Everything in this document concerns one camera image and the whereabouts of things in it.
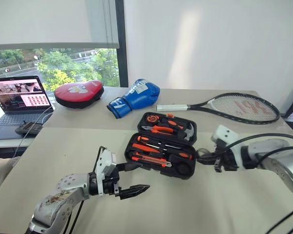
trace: tennis racket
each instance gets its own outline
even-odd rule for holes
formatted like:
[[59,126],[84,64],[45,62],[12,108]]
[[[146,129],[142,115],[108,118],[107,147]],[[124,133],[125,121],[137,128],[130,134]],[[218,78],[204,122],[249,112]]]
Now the tennis racket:
[[250,94],[225,93],[195,105],[157,105],[157,111],[205,111],[249,124],[269,124],[280,118],[270,102]]

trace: boxing glove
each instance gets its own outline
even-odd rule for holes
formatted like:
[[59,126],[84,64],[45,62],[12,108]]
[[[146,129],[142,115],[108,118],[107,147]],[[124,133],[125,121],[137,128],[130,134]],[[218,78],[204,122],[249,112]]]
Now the boxing glove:
[[122,118],[132,110],[153,105],[159,94],[160,88],[158,86],[145,79],[138,79],[128,93],[112,100],[107,108],[116,118]]

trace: white grip tape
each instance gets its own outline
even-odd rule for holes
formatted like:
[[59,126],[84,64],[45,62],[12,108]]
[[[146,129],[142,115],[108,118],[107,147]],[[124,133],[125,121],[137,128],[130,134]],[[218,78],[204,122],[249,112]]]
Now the white grip tape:
[[157,111],[187,111],[188,105],[157,105]]

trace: table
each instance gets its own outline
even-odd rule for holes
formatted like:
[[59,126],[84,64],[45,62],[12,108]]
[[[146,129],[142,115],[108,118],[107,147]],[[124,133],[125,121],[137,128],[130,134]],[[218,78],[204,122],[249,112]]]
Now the table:
[[[0,187],[0,233],[23,234],[35,205],[61,177],[92,170],[99,146],[124,162],[125,146],[135,132],[43,128]],[[210,136],[198,132],[194,147],[213,150]],[[153,170],[120,172],[123,188],[135,184],[151,187],[122,201],[113,195],[87,200],[74,233],[263,234],[293,209],[293,194],[279,177],[258,169],[216,173],[212,166],[197,163],[189,180]],[[292,227],[293,219],[274,234]]]
[[[44,127],[136,130],[143,113],[156,112],[157,104],[196,104],[222,93],[237,92],[232,90],[161,89],[159,98],[153,106],[134,110],[125,117],[116,119],[106,106],[114,98],[121,97],[127,91],[128,88],[105,87],[101,99],[84,109],[71,109],[57,105],[52,117]],[[258,96],[254,91],[238,92]],[[237,133],[271,132],[293,134],[293,130],[282,119],[268,125],[249,125],[205,112],[175,111],[172,113],[178,117],[196,122],[199,132],[213,132],[218,124],[222,123]]]

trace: metal robot arm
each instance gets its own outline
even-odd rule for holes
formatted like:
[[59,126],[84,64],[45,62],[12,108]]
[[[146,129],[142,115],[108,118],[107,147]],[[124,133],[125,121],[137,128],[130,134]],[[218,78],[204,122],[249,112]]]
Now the metal robot arm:
[[293,150],[282,151],[264,159],[259,165],[259,160],[267,153],[276,149],[288,147],[289,143],[283,139],[268,139],[257,141],[245,146],[239,143],[230,149],[223,149],[240,137],[234,131],[219,125],[211,137],[216,143],[213,153],[205,153],[198,157],[198,162],[205,165],[214,165],[216,172],[237,171],[246,169],[266,169],[275,172],[293,193]]
[[120,199],[126,199],[137,196],[150,187],[134,185],[122,190],[118,184],[119,171],[131,171],[140,165],[115,162],[115,154],[100,147],[95,171],[63,177],[57,183],[56,190],[37,204],[25,234],[60,233],[74,207],[92,195],[115,194]]

